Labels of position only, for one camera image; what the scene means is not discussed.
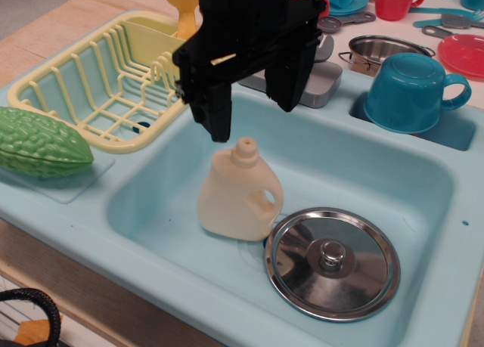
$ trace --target cream detergent bottle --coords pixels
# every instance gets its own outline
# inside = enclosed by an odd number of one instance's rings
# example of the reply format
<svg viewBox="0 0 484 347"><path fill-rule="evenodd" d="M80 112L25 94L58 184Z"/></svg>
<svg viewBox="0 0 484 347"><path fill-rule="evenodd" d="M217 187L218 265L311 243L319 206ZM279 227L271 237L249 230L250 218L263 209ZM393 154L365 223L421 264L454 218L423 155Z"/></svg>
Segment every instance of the cream detergent bottle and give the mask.
<svg viewBox="0 0 484 347"><path fill-rule="evenodd" d="M243 137L234 148L214 154L198 195L197 214L214 234L257 241L270 234L283 203L281 183L259 156L256 140Z"/></svg>

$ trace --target dish rack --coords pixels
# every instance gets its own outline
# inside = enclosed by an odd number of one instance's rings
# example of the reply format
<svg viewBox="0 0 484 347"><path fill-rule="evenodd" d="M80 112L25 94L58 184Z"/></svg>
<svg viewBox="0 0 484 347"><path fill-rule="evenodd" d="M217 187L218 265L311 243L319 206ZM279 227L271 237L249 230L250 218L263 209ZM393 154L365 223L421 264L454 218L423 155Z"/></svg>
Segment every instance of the dish rack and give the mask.
<svg viewBox="0 0 484 347"><path fill-rule="evenodd" d="M175 96L177 26L126 12L17 80L8 104L61 120L101 150L139 150L187 107Z"/></svg>

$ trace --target pot handle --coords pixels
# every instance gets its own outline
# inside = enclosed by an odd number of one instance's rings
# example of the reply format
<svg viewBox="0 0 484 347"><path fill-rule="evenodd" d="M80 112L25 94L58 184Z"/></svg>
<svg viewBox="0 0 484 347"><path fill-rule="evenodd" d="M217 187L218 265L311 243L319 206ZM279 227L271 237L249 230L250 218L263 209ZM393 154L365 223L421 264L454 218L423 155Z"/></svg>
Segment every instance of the pot handle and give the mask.
<svg viewBox="0 0 484 347"><path fill-rule="evenodd" d="M349 58L348 59L345 59L343 56L348 54L349 55ZM353 53L352 52L340 52L338 54L338 56L340 57L341 60L347 62L348 64L351 64L351 65L366 65L368 66L367 70L369 70L371 68L371 64L369 62L353 62L351 61L351 57L352 57Z"/></svg>
<svg viewBox="0 0 484 347"><path fill-rule="evenodd" d="M437 53L430 47L427 46L421 46L424 50L427 50L430 53L431 57L434 57Z"/></svg>

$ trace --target pot lid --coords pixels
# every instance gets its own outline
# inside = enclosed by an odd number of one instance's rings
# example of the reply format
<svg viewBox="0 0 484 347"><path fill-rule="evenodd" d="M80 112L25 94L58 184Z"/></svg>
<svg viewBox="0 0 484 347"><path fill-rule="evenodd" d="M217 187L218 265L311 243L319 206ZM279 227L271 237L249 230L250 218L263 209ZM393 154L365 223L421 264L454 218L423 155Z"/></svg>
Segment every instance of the pot lid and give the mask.
<svg viewBox="0 0 484 347"><path fill-rule="evenodd" d="M357 321L380 310L400 280L396 251L368 220L341 209L304 209L271 232L268 275L292 306L327 321Z"/></svg>

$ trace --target blue saucer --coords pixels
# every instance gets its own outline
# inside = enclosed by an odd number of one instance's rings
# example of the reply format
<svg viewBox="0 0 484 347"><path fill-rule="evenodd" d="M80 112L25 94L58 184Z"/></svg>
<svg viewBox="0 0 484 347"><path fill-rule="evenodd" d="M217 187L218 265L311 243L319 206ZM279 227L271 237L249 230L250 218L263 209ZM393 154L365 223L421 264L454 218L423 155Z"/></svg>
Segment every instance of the blue saucer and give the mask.
<svg viewBox="0 0 484 347"><path fill-rule="evenodd" d="M366 7L369 0L352 0L348 7L340 8L330 4L330 16L342 17L357 13Z"/></svg>

